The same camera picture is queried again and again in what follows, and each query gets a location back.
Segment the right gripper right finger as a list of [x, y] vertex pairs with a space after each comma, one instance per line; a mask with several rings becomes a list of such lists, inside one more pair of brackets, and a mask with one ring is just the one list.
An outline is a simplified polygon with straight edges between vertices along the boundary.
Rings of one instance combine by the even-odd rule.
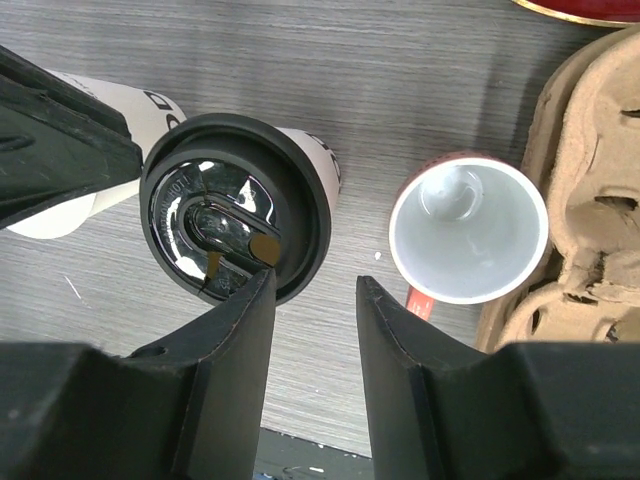
[[635, 479], [636, 344], [512, 343], [481, 353], [374, 278], [356, 285], [379, 479]]

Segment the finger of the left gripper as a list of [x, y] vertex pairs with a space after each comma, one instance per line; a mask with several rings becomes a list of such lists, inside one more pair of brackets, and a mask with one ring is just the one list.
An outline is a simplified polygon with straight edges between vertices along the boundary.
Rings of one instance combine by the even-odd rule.
[[2, 49], [2, 227], [141, 171], [141, 149], [120, 112]]

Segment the white paper cup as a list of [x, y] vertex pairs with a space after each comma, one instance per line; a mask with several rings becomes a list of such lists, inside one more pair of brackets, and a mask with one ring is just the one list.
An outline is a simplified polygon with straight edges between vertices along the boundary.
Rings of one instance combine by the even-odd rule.
[[322, 183], [330, 212], [334, 213], [341, 188], [341, 172], [333, 150], [309, 132], [279, 127], [277, 130], [293, 140], [307, 155]]
[[77, 230], [138, 192], [156, 142], [186, 115], [149, 89], [46, 71], [1, 79], [1, 226], [35, 239]]

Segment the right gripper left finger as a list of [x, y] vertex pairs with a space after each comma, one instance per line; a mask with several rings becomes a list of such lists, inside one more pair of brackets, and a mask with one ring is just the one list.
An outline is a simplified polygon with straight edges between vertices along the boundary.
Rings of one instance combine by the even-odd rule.
[[5, 479], [249, 479], [275, 276], [126, 357], [83, 343], [1, 346]]

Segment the black cup lid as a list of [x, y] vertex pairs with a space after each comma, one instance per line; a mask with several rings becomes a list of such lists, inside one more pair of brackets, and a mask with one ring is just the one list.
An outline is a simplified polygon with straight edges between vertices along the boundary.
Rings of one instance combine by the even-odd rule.
[[333, 213], [307, 155], [243, 115], [199, 115], [165, 133], [144, 163], [139, 201], [157, 263], [211, 305], [268, 269], [277, 304], [291, 300], [330, 245]]

